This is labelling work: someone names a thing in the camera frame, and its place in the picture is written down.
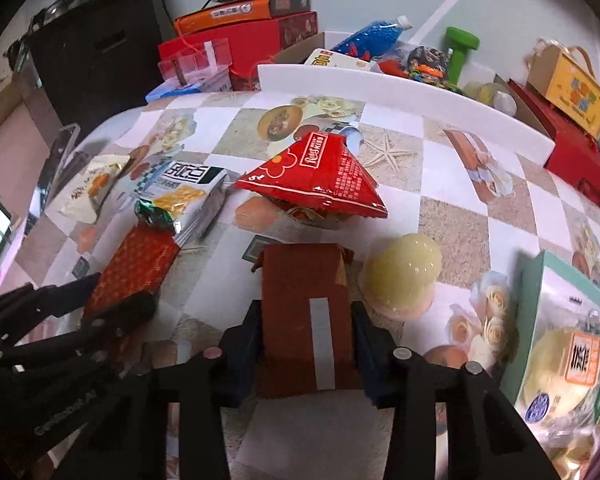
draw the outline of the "yellow bag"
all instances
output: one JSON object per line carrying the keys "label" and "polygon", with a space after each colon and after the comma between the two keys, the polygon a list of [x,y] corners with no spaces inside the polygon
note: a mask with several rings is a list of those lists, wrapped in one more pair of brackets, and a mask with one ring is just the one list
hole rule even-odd
{"label": "yellow bag", "polygon": [[[571,55],[579,51],[587,73]],[[580,46],[549,44],[533,60],[527,82],[595,139],[600,135],[600,85],[589,54]]]}

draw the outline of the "blue bottle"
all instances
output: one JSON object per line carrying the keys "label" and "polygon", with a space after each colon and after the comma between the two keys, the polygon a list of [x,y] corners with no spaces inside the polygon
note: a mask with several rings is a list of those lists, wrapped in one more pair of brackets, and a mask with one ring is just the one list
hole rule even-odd
{"label": "blue bottle", "polygon": [[369,61],[372,57],[382,56],[394,46],[401,33],[410,28],[411,23],[406,16],[399,16],[395,22],[373,22],[341,41],[332,50]]}

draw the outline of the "white cap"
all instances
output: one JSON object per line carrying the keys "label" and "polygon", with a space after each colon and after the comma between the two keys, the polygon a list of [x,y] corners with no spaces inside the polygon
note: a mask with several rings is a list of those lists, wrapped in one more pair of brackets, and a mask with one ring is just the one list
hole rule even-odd
{"label": "white cap", "polygon": [[406,16],[398,16],[398,25],[400,25],[404,30],[409,30],[413,25],[409,23],[409,19]]}
{"label": "white cap", "polygon": [[493,105],[496,110],[501,111],[503,114],[507,114],[510,117],[513,117],[516,114],[516,111],[518,111],[515,99],[502,91],[497,91],[495,93],[491,105]]}

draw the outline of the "round bowl print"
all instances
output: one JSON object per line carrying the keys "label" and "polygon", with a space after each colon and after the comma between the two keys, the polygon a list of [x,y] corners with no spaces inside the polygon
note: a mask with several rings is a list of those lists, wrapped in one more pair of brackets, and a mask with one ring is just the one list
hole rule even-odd
{"label": "round bowl print", "polygon": [[282,140],[291,135],[301,121],[301,107],[279,106],[262,116],[258,122],[258,135],[264,140]]}

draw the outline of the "red package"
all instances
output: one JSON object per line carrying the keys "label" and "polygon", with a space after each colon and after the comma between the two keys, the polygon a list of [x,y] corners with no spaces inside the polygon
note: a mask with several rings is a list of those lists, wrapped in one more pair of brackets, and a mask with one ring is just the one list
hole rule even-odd
{"label": "red package", "polygon": [[235,186],[319,212],[386,218],[375,191],[378,183],[345,141],[338,134],[311,132],[243,175]]}

